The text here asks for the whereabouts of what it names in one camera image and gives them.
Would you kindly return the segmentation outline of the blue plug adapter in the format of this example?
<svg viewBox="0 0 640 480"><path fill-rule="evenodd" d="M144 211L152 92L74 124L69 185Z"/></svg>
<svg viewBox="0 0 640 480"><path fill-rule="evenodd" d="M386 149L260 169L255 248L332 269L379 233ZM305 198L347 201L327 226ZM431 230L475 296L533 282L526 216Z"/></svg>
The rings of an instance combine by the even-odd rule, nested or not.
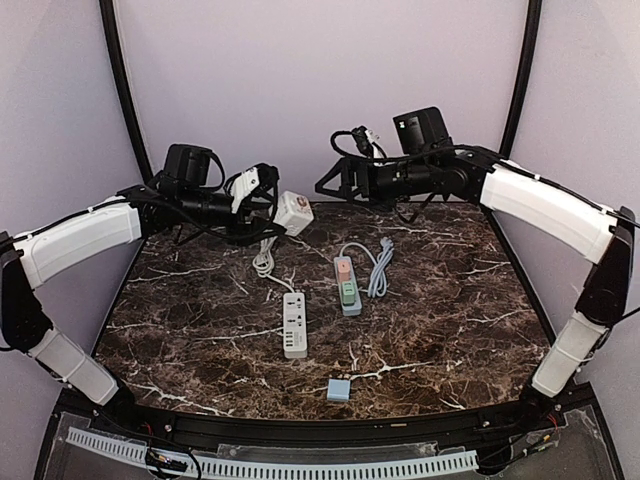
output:
<svg viewBox="0 0 640 480"><path fill-rule="evenodd" d="M331 402L347 402L350 399L350 391L349 380L331 378L328 381L326 398Z"/></svg>

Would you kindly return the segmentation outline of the white cube socket adapter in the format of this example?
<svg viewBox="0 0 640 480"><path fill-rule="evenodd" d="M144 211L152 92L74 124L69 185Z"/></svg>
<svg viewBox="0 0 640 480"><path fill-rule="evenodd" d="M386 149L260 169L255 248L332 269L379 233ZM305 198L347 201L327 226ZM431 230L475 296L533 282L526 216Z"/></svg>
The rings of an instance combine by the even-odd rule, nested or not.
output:
<svg viewBox="0 0 640 480"><path fill-rule="evenodd" d="M287 236L298 236L313 220L313 210L306 196L291 191L284 191L279 196L274 222L285 229Z"/></svg>

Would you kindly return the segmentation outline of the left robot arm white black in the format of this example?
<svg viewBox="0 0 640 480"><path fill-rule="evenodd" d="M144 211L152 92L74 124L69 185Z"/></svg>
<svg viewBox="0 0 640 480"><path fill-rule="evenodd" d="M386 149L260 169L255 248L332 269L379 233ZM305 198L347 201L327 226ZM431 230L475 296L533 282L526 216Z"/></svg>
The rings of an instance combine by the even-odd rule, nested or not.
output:
<svg viewBox="0 0 640 480"><path fill-rule="evenodd" d="M259 187L239 199L204 187L179 193L134 186L48 226L1 235L1 338L56 374L102 408L120 436L141 427L130 389L70 339L44 312L36 289L59 273L116 246L131 244L180 224L230 244L251 244L283 233L275 223L279 192ZM254 211L269 210L266 218Z"/></svg>

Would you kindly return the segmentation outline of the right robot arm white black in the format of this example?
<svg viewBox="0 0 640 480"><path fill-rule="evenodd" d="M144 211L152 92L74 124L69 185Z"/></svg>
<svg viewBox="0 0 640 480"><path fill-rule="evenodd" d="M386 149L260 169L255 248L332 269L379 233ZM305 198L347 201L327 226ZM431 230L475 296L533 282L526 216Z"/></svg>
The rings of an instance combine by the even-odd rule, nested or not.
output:
<svg viewBox="0 0 640 480"><path fill-rule="evenodd" d="M571 317L530 380L538 395L560 394L608 332L628 316L638 227L633 212L597 204L493 151L446 145L381 159L341 152L315 190L349 203L379 205L422 194L454 196L519 219L590 262Z"/></svg>

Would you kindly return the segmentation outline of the white power strip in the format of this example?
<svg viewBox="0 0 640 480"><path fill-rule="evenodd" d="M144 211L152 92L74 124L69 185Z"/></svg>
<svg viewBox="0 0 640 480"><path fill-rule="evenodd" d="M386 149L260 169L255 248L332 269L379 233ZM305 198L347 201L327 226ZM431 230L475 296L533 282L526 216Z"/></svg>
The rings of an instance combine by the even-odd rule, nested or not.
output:
<svg viewBox="0 0 640 480"><path fill-rule="evenodd" d="M308 355L306 301L303 293L283 295L283 352L286 359Z"/></svg>

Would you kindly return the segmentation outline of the blue-grey power strip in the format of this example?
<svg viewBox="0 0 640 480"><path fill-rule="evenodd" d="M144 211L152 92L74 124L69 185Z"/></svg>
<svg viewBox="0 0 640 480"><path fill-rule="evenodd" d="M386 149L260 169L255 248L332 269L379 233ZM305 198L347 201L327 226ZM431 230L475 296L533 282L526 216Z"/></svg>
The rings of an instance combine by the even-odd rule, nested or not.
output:
<svg viewBox="0 0 640 480"><path fill-rule="evenodd" d="M347 317L360 315L362 301L351 258L349 256L335 257L334 270L343 315Z"/></svg>

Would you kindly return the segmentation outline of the pink plug adapter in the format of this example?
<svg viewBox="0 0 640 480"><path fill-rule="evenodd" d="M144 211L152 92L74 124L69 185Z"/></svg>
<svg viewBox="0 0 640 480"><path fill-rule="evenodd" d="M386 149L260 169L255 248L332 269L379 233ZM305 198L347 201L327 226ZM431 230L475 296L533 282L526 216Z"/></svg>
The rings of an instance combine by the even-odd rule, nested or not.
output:
<svg viewBox="0 0 640 480"><path fill-rule="evenodd" d="M347 258L340 258L336 262L336 272L339 283L351 280L351 263Z"/></svg>

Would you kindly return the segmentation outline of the green plug adapter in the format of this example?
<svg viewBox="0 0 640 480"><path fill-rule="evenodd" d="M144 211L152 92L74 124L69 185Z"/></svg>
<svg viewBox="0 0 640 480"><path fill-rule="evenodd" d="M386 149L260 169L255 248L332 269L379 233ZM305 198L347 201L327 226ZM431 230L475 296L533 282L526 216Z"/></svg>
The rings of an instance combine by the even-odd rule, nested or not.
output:
<svg viewBox="0 0 640 480"><path fill-rule="evenodd" d="M340 284L341 303L344 307L351 307L356 304L357 286L350 280Z"/></svg>

